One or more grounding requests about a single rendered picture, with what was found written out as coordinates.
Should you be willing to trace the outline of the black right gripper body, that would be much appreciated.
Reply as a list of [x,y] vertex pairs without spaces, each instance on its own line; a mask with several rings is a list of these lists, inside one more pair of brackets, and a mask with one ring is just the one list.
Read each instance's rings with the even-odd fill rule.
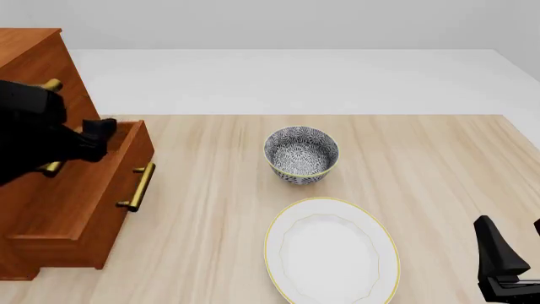
[[540,279],[520,280],[517,275],[490,277],[478,273],[478,287],[486,302],[540,303]]

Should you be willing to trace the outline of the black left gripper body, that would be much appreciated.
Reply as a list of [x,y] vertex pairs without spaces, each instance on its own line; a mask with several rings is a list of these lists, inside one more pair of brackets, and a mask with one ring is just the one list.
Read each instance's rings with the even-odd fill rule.
[[107,143],[93,140],[62,126],[62,160],[98,162],[107,154]]

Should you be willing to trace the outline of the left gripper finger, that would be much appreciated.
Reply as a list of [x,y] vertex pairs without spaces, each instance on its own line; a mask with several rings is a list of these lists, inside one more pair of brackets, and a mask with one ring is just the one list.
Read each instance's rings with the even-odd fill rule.
[[117,120],[115,118],[106,118],[97,121],[83,120],[81,134],[93,140],[107,143],[116,133],[116,130]]

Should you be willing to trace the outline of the wooden middle drawer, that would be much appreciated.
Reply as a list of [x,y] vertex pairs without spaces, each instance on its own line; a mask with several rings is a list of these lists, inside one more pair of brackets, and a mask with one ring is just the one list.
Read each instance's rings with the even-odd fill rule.
[[100,115],[96,111],[95,105],[89,95],[77,95],[73,98],[65,98],[64,106],[67,111],[67,121],[69,128],[82,126],[83,120],[97,121]]

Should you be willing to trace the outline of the wooden drawer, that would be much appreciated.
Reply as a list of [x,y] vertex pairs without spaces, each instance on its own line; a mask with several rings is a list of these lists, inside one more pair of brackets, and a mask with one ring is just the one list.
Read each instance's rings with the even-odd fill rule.
[[25,84],[58,79],[64,98],[89,95],[60,35],[18,49],[12,59],[0,63],[0,79]]
[[0,186],[0,277],[40,268],[104,268],[154,146],[144,121],[120,122],[97,163],[69,161],[53,178],[25,174]]
[[96,111],[95,105],[89,95],[77,95],[73,98],[65,98],[64,106],[67,111],[67,121],[69,128],[82,126],[83,120],[97,121],[100,115]]

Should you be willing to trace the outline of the wooden bottom drawer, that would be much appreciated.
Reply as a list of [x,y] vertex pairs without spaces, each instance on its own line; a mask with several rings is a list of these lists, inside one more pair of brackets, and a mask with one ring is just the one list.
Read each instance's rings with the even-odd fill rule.
[[25,174],[0,186],[0,277],[40,268],[104,268],[154,146],[144,121],[120,122],[97,163],[69,161],[53,178]]

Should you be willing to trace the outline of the wooden top drawer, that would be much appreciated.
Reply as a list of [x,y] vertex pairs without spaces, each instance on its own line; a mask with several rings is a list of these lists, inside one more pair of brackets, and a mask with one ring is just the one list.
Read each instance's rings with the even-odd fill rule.
[[18,49],[12,59],[0,63],[0,79],[25,84],[58,79],[64,98],[89,95],[60,35]]

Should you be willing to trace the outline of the wooden cabinet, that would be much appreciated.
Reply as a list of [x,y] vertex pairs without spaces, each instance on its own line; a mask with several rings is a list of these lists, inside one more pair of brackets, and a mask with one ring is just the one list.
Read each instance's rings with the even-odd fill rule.
[[[0,29],[0,80],[63,84],[66,126],[99,115],[59,29]],[[32,280],[41,268],[102,269],[114,243],[95,220],[107,182],[99,163],[68,161],[57,176],[31,172],[0,187],[0,280]]]

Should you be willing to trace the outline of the white oval plate yellow rim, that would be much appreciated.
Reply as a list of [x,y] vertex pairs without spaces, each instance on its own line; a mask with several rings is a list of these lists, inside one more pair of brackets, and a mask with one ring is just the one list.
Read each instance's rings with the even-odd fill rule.
[[302,199],[267,229],[268,276],[289,304],[389,304],[401,265],[391,235],[342,199]]

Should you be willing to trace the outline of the patterned black and white bowl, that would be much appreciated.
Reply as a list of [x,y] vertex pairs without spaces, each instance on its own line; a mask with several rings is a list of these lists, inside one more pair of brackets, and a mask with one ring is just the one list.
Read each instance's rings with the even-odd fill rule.
[[307,126],[288,126],[271,133],[263,153],[280,179],[296,185],[324,179],[339,159],[337,142],[327,133]]

